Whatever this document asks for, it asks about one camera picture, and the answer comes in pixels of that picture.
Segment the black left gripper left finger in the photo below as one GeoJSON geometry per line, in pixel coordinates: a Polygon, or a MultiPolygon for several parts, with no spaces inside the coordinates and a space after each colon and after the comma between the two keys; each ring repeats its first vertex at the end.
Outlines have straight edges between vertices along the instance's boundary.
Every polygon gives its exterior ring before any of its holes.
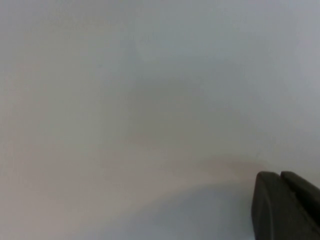
{"type": "Polygon", "coordinates": [[[260,171],[256,175],[251,220],[257,240],[318,240],[320,218],[311,218],[281,173],[260,171]]]}

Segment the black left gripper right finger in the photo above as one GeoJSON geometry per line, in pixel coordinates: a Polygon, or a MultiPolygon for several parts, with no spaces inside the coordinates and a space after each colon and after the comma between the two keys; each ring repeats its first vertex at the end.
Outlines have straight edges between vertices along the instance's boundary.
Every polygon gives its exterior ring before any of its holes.
{"type": "Polygon", "coordinates": [[[320,189],[292,171],[282,171],[280,177],[293,191],[298,202],[311,218],[319,218],[320,189]]]}

